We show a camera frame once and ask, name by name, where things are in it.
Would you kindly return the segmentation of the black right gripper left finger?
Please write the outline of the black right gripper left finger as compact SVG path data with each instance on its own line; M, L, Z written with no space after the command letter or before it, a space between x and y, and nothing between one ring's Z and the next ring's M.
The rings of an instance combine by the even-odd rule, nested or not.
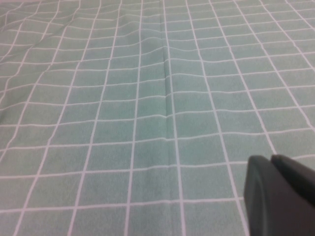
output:
M251 236L313 236L314 212L273 212L270 210L271 159L249 158L244 187L244 202Z

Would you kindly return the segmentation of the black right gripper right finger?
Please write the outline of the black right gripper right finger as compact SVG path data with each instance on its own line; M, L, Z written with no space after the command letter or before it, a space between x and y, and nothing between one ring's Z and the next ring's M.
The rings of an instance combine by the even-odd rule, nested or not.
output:
M314 212L315 172L284 156L272 155L270 210Z

